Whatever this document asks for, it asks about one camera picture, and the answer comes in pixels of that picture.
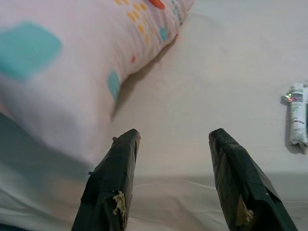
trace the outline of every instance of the white tube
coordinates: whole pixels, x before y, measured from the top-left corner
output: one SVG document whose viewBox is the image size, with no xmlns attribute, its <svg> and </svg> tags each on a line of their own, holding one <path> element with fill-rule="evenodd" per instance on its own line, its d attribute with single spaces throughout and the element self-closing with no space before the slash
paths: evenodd
<svg viewBox="0 0 308 231">
<path fill-rule="evenodd" d="M 291 87 L 291 143 L 299 144 L 308 152 L 308 137 L 306 127 L 307 88 L 304 84 L 295 83 Z"/>
</svg>

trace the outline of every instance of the white bed sheet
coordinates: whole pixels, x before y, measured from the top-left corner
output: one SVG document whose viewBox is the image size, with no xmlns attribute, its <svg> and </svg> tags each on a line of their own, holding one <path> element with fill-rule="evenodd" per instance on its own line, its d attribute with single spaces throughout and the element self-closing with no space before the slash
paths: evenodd
<svg viewBox="0 0 308 231">
<path fill-rule="evenodd" d="M 176 43 L 123 87 L 110 137 L 141 133 L 128 231 L 227 231 L 208 134 L 224 128 L 308 227 L 308 156 L 289 145 L 295 82 L 308 80 L 308 1 L 198 0 Z"/>
</svg>

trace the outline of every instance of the pillow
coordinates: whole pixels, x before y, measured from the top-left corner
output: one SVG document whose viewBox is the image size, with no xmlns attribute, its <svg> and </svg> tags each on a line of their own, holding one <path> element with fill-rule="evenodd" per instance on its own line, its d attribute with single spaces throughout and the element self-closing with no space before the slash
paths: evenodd
<svg viewBox="0 0 308 231">
<path fill-rule="evenodd" d="M 33 137 L 102 155 L 121 83 L 179 32 L 193 0 L 16 0 L 0 8 L 0 101 Z"/>
</svg>

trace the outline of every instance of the mattress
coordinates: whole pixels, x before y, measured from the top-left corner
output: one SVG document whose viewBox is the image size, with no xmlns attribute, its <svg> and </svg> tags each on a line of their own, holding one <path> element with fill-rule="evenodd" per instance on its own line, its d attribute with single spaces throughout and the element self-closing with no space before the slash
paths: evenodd
<svg viewBox="0 0 308 231">
<path fill-rule="evenodd" d="M 289 144 L 281 101 L 294 82 L 307 83 L 307 8 L 305 0 L 197 0 L 177 41 L 124 83 L 108 136 L 136 128 L 142 137 L 128 231 L 228 230 L 208 146 L 217 128 L 247 149 L 307 230 L 308 157 Z M 1 158 L 0 223 L 68 231 L 88 167 L 31 158 Z"/>
</svg>

